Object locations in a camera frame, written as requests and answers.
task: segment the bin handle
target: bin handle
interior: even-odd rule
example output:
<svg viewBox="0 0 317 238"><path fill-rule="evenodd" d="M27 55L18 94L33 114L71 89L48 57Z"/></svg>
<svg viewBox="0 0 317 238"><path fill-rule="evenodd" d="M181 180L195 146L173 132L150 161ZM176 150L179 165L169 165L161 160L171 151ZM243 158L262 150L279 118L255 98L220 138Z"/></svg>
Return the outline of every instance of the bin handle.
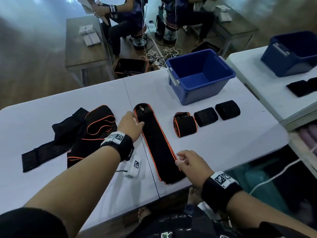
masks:
<svg viewBox="0 0 317 238"><path fill-rule="evenodd" d="M284 52L280 47L278 43L274 43L273 47L275 47L280 53L282 53L285 57L287 57L289 55L289 52Z"/></svg>
<svg viewBox="0 0 317 238"><path fill-rule="evenodd" d="M174 78L174 76L172 75L172 71L173 71L172 67L169 67L169 68L167 68L166 70L167 70L167 73L168 73L168 75L170 76L170 78L171 78L173 84L174 84L175 86L178 86L178 85L179 85L179 81L176 80L176 79Z"/></svg>

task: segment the stool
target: stool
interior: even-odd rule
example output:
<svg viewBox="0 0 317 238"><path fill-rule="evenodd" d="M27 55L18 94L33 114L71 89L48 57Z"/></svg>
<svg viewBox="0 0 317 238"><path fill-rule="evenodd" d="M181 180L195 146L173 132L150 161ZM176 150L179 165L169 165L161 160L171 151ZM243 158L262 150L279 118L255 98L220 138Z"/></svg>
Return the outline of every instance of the stool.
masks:
<svg viewBox="0 0 317 238"><path fill-rule="evenodd" d="M176 43L176 32L179 27L176 24L168 22L167 20L165 21L165 26L166 29L163 36L163 43L168 45Z"/></svg>
<svg viewBox="0 0 317 238"><path fill-rule="evenodd" d="M143 26L143 29L141 29L140 31L138 31L136 34L131 35L131 37L134 38L133 40L133 46L136 50L142 50L144 48L146 48L146 40L143 38L143 34L146 31L146 25Z"/></svg>

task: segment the floor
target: floor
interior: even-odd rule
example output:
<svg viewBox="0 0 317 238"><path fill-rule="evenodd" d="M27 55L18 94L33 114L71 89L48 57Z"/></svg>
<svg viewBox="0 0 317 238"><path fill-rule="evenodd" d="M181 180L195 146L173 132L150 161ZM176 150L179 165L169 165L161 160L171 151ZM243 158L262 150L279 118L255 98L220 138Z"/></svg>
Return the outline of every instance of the floor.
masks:
<svg viewBox="0 0 317 238"><path fill-rule="evenodd" d="M226 0L237 12L260 28L249 48L267 45L271 36L312 30L317 33L317 0ZM155 17L155 3L151 2L148 20ZM79 88L64 67L66 19L85 15L77 0L0 0L0 110L10 105ZM221 45L215 37L210 42ZM179 45L189 52L194 45L192 36L180 34ZM121 40L123 46L130 45ZM237 51L247 40L234 42ZM89 85L100 83L98 70L89 70ZM186 194L179 195L176 203L184 205ZM136 225L135 211L111 221L124 236ZM103 224L94 235L85 232L81 236L103 237L113 234L113 225Z"/></svg>

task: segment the seated person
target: seated person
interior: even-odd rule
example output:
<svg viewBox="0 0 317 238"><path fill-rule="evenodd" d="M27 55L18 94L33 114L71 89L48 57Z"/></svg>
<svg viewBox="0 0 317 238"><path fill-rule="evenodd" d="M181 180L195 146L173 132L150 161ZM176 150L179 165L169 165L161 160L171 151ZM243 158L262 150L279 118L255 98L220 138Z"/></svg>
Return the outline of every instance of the seated person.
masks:
<svg viewBox="0 0 317 238"><path fill-rule="evenodd" d="M145 5L144 0L125 0L122 5L108 5L93 7L95 15L106 17L107 22L103 21L102 28L106 39L112 44L114 55L120 54L120 38L136 34L143 28L144 18L142 12ZM118 23L111 26L110 19Z"/></svg>
<svg viewBox="0 0 317 238"><path fill-rule="evenodd" d="M201 44L212 27L214 15L212 12L193 11L193 6L194 3L205 3L206 1L207 0L164 0L167 22L179 27L202 24L197 42L197 44Z"/></svg>

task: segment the bare foot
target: bare foot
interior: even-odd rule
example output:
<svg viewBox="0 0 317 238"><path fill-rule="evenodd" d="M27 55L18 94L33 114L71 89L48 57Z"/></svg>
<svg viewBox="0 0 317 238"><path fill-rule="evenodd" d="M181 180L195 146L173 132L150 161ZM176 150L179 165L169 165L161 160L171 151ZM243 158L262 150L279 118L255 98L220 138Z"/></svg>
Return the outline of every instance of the bare foot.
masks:
<svg viewBox="0 0 317 238"><path fill-rule="evenodd" d="M144 217L148 216L149 214L151 214L151 211L148 208L146 208L145 206L140 208L138 211L139 223L141 223Z"/></svg>
<svg viewBox="0 0 317 238"><path fill-rule="evenodd" d="M204 40L199 39L199 40L196 42L196 45L199 46L199 45L202 44L203 42L204 42Z"/></svg>
<svg viewBox="0 0 317 238"><path fill-rule="evenodd" d="M187 204L198 205L200 202L203 202L203 199L199 190L191 187L188 192Z"/></svg>

